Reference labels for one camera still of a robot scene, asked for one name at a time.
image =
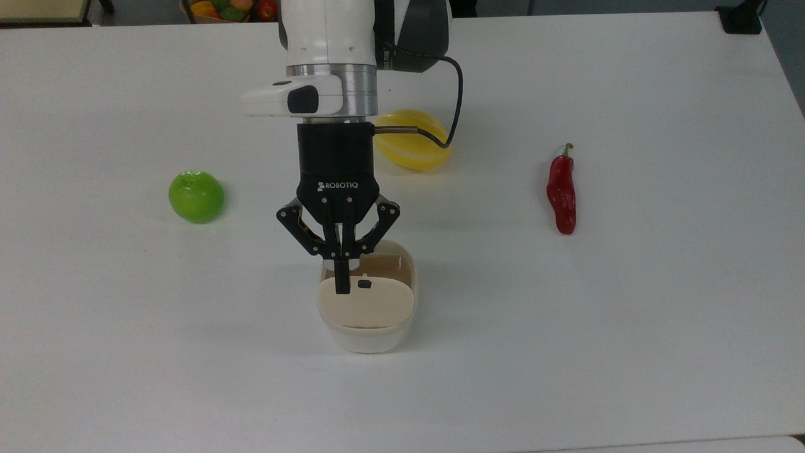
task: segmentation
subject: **container lid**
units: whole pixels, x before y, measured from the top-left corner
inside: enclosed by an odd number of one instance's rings
[[[319,312],[330,324],[352,329],[382,329],[405,322],[414,313],[414,291],[401,281],[380,276],[351,276],[349,294],[336,294],[336,281],[319,284]]]

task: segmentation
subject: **red chili pepper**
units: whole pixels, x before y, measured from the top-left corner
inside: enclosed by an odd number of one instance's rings
[[[573,189],[573,158],[568,151],[573,145],[564,145],[564,151],[551,163],[551,175],[548,177],[548,200],[556,214],[556,228],[563,235],[569,235],[576,229],[576,190]]]

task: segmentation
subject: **fruit basket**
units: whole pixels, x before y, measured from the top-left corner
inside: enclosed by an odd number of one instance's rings
[[[184,0],[179,9],[187,14]],[[196,23],[276,22],[279,0],[188,0]]]

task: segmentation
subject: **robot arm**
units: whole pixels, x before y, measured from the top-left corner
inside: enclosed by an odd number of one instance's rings
[[[375,128],[366,117],[378,114],[378,67],[431,67],[435,60],[397,46],[442,56],[449,19],[447,0],[286,0],[280,39],[287,76],[241,98],[246,114],[302,119],[296,198],[277,218],[308,253],[332,261],[337,293],[349,293],[349,270],[399,216],[374,179]],[[357,238],[355,226],[373,206],[378,223]],[[303,222],[303,210],[322,226],[323,238]]]

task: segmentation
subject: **white bowl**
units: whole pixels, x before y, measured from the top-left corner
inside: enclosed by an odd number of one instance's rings
[[[417,304],[416,270],[399,244],[381,241],[349,273],[349,294],[336,294],[332,271],[322,265],[319,313],[336,342],[362,353],[387,352],[405,337]]]

